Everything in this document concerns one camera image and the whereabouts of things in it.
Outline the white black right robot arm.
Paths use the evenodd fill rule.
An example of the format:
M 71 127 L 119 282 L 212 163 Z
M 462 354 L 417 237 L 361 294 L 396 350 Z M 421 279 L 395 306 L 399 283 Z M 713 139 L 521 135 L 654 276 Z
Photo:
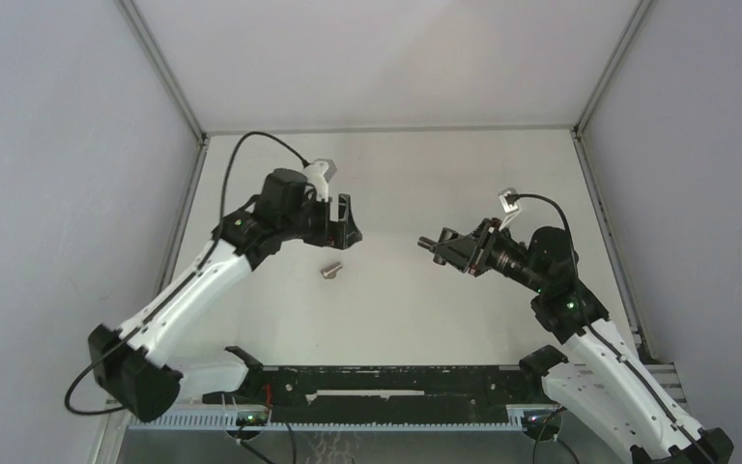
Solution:
M 673 399 L 624 341 L 595 295 L 573 276 L 574 252 L 562 228 L 538 228 L 524 244 L 502 222 L 485 218 L 469 234 L 445 228 L 421 237 L 435 263 L 463 274 L 489 271 L 535 292 L 530 307 L 558 347 L 520 361 L 521 393 L 548 398 L 587 425 L 625 463 L 727 463 L 734 444 Z

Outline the dark metal faucet handle valve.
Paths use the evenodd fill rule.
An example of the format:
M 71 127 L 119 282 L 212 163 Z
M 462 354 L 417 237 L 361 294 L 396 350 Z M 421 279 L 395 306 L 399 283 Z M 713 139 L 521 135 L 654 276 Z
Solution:
M 435 264 L 439 266 L 445 266 L 447 264 L 447 260 L 443 254 L 446 246 L 443 242 L 436 242 L 427 237 L 419 237 L 417 245 L 431 253 L 432 260 Z

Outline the silver tee pipe fitting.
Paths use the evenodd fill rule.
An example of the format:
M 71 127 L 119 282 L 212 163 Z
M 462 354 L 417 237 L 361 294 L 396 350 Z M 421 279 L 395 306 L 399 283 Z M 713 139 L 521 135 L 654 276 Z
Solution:
M 342 269 L 343 264 L 341 262 L 334 262 L 325 266 L 321 270 L 321 275 L 324 279 L 334 279 Z

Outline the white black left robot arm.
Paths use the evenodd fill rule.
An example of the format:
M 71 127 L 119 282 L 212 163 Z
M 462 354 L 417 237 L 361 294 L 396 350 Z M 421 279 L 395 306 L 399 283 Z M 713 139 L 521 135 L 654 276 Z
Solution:
M 225 215 L 201 254 L 149 304 L 116 329 L 95 327 L 88 336 L 96 383 L 137 419 L 151 422 L 178 400 L 228 391 L 241 403 L 262 393 L 262 375 L 232 357 L 180 370 L 169 359 L 182 336 L 229 288 L 252 274 L 283 243 L 347 249 L 362 239 L 351 197 L 338 196 L 331 213 L 330 159 L 302 171 L 276 168 L 262 190 Z

